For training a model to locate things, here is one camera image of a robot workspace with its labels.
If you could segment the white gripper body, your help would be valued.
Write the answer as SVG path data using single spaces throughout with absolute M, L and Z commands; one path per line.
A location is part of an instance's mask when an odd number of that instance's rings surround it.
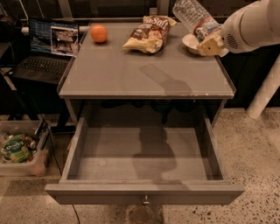
M 220 30 L 224 46 L 231 53 L 245 53 L 251 50 L 251 47 L 242 37 L 242 17 L 242 12 L 235 12 L 224 22 Z

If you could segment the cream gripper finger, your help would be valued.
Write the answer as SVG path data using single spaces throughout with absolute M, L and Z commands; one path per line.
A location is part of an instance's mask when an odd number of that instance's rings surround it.
M 206 38 L 197 45 L 197 50 L 202 56 L 214 56 L 223 53 L 224 44 L 220 35 L 213 35 Z

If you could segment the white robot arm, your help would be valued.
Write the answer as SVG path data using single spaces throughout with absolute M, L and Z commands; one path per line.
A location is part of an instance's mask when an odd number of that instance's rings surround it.
M 280 0 L 258 0 L 233 13 L 220 32 L 197 45 L 200 55 L 223 57 L 280 43 Z

